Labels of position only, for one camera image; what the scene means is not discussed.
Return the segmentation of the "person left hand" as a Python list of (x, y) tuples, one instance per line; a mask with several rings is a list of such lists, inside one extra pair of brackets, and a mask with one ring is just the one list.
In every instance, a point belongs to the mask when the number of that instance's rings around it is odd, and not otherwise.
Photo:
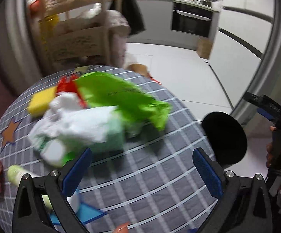
[(112, 233), (129, 233), (129, 222), (127, 223), (122, 223), (121, 225), (117, 226)]

